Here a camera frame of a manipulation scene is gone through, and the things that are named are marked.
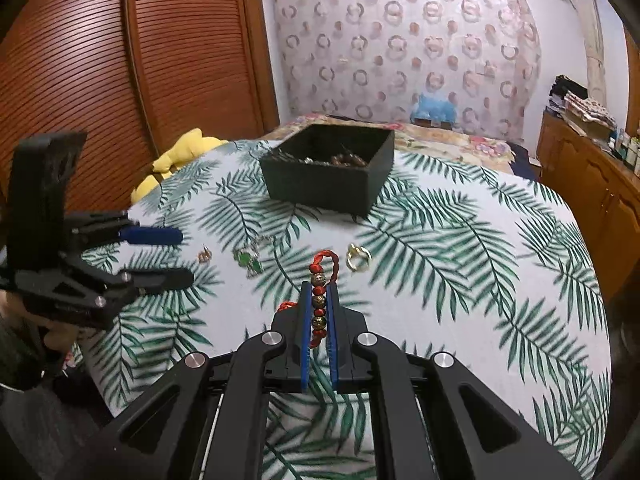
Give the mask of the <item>person left hand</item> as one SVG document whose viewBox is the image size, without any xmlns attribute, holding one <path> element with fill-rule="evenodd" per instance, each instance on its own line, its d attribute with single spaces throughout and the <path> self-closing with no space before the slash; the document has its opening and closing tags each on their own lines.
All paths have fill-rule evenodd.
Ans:
<svg viewBox="0 0 640 480">
<path fill-rule="evenodd" d="M 62 322 L 56 322 L 42 316 L 29 313 L 21 297 L 13 292 L 1 291 L 1 318 L 12 328 L 30 323 L 44 329 L 44 345 L 54 351 L 66 354 L 72 348 L 79 335 L 79 328 Z"/>
</svg>

